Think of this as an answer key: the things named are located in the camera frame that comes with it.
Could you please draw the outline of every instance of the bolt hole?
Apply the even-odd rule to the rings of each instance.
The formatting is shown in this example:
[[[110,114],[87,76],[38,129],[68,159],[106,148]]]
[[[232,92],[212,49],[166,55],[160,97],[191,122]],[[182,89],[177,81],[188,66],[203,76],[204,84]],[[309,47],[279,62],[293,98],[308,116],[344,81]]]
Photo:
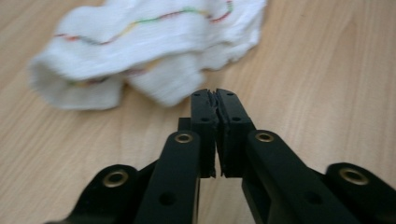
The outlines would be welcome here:
[[[176,202],[176,195],[172,192],[165,192],[160,195],[159,201],[164,206],[172,205]]]
[[[256,134],[256,139],[261,142],[272,142],[274,137],[269,133],[258,133]]]
[[[343,177],[347,182],[355,185],[366,185],[369,183],[369,179],[365,175],[351,168],[341,169],[340,176]]]
[[[108,188],[116,188],[128,180],[128,174],[124,170],[118,170],[106,175],[103,184]]]
[[[321,197],[315,192],[308,191],[304,194],[305,199],[312,204],[323,204]]]
[[[175,137],[175,140],[179,143],[189,143],[192,139],[192,136],[187,133],[181,133]]]

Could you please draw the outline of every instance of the wooden table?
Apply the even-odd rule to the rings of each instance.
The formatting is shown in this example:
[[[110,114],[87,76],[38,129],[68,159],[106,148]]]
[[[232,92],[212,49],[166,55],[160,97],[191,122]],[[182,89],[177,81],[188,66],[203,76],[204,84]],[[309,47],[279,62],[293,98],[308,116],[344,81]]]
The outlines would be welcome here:
[[[26,64],[70,9],[99,0],[0,1],[0,223],[64,218],[108,165],[155,161],[189,100],[163,108],[127,88],[106,111],[63,111],[28,86]],[[396,1],[274,0],[262,41],[205,72],[236,92],[260,129],[310,167],[347,161],[396,188]],[[202,180],[199,223],[253,223],[240,179]]]

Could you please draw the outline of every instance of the white cloth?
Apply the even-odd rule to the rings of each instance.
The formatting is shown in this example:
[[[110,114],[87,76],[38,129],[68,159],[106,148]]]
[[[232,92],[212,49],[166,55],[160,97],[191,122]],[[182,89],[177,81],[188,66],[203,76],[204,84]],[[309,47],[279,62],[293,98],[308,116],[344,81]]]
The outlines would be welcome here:
[[[67,14],[30,63],[31,85],[64,109],[117,106],[124,81],[172,106],[200,70],[235,62],[259,42],[266,0],[107,0]]]

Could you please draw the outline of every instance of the crumpled towel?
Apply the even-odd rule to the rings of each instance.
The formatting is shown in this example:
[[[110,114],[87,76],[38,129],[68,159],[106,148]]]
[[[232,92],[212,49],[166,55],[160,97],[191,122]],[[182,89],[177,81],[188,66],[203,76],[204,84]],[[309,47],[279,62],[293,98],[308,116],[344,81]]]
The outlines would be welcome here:
[[[125,81],[172,106],[259,42],[266,0],[107,0],[78,7],[30,62],[30,82],[63,109],[117,106]]]

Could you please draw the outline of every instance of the wood grain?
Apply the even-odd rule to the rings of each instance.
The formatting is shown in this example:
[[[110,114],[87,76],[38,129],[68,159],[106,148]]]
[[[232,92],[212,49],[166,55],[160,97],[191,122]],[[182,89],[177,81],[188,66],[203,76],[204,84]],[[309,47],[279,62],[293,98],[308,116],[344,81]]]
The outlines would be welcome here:
[[[121,106],[62,111],[28,86],[26,64],[59,19],[99,0],[0,0],[0,223],[64,218],[101,169],[143,168],[190,114],[125,89]],[[276,0],[262,42],[206,72],[202,88],[236,92],[256,127],[282,136],[305,163],[352,162],[396,188],[396,1]],[[199,223],[253,223],[238,179],[202,181]]]

